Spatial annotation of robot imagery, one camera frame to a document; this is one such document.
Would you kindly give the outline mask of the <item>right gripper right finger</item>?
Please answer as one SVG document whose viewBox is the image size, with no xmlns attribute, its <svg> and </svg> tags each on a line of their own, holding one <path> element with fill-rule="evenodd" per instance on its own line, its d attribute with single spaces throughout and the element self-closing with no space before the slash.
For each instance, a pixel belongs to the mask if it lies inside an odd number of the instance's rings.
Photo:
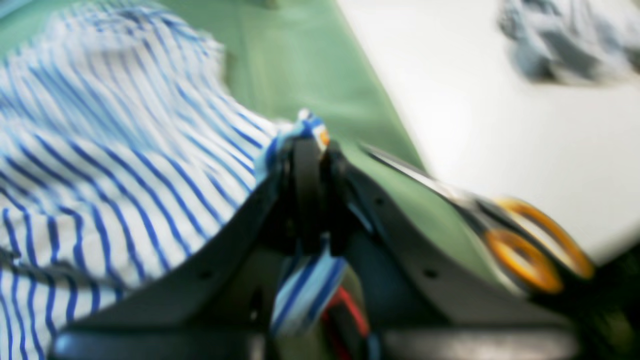
<svg viewBox="0 0 640 360">
<path fill-rule="evenodd" d="M 368 360 L 580 359 L 580 335 L 567 319 L 444 253 L 336 142 L 325 156 L 332 251 L 364 293 Z"/>
</svg>

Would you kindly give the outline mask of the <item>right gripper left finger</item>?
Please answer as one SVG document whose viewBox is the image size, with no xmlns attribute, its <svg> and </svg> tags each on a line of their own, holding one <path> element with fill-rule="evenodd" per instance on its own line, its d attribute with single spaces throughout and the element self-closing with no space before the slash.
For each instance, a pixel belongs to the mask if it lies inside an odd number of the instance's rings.
<svg viewBox="0 0 640 360">
<path fill-rule="evenodd" d="M 279 360 L 270 335 L 287 255 L 319 251 L 322 151 L 295 138 L 219 233 L 125 300 L 66 326 L 52 360 Z"/>
</svg>

